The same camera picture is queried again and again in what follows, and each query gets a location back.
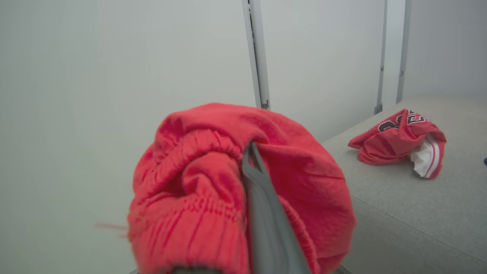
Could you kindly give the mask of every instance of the red stripe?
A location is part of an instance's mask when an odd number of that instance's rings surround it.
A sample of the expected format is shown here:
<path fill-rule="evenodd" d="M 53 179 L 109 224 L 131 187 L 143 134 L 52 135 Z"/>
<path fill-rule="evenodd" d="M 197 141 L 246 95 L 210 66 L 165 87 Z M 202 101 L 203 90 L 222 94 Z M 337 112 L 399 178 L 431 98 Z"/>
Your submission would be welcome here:
<path fill-rule="evenodd" d="M 434 158 L 436 157 L 436 149 L 434 148 L 434 146 L 433 146 L 433 144 L 430 142 L 430 140 L 428 140 L 428 138 L 426 138 L 426 137 L 425 137 L 425 140 L 426 140 L 426 142 L 428 142 L 428 144 L 430 144 L 430 145 L 431 145 L 431 147 L 433 148 L 433 159 L 431 160 L 430 168 L 428 168 L 428 170 L 426 171 L 426 174 L 425 174 L 425 176 L 427 176 L 427 175 L 428 175 L 428 172 L 430 172 L 430 169 L 431 169 L 431 167 L 433 166 L 433 163 L 434 163 Z"/>

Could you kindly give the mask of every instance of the red clothing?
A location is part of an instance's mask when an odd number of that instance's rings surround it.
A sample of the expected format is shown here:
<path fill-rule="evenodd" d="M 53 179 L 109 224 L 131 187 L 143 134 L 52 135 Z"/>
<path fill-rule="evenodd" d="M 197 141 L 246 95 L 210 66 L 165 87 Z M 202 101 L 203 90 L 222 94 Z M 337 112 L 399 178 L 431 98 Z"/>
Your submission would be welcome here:
<path fill-rule="evenodd" d="M 388 117 L 353 138 L 348 146 L 360 149 L 357 158 L 370 165 L 414 162 L 414 170 L 425 178 L 440 172 L 445 135 L 428 119 L 408 109 Z"/>
<path fill-rule="evenodd" d="M 313 274 L 339 266 L 356 221 L 330 154 L 280 114 L 213 103 L 169 115 L 137 164 L 128 221 L 140 273 L 174 266 L 250 273 L 240 167 L 251 140 Z"/>

